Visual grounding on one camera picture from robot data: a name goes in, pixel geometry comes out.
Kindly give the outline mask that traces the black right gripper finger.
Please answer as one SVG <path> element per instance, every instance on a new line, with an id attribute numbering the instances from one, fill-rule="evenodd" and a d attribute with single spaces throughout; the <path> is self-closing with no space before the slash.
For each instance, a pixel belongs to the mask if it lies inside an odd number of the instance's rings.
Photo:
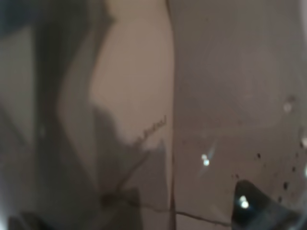
<path id="1" fill-rule="evenodd" d="M 302 214 L 288 209 L 248 180 L 236 183 L 231 215 L 233 230 L 301 230 Z"/>

